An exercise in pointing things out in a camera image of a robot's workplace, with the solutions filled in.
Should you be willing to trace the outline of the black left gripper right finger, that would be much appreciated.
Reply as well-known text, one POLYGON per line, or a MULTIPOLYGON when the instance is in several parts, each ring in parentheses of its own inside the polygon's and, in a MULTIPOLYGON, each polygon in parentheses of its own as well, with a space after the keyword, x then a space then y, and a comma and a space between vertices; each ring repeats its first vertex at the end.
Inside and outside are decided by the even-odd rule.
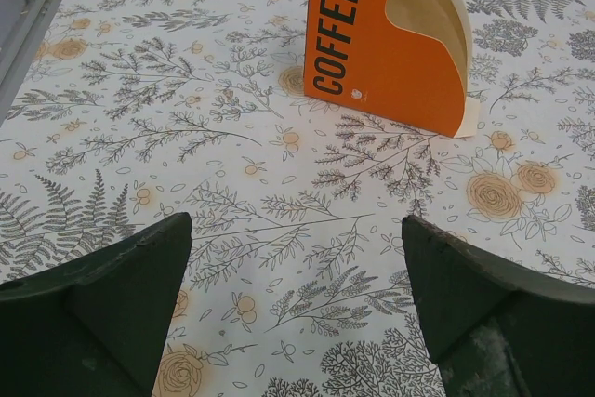
POLYGON ((594 292, 402 221, 430 360, 448 396, 591 396, 594 292))

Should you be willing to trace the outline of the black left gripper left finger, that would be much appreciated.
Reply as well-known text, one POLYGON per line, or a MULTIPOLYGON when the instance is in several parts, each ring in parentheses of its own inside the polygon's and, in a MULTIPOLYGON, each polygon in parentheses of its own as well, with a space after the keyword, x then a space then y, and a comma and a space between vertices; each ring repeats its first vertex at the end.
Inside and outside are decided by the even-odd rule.
POLYGON ((149 396, 192 247, 177 213, 1 285, 4 396, 149 396))

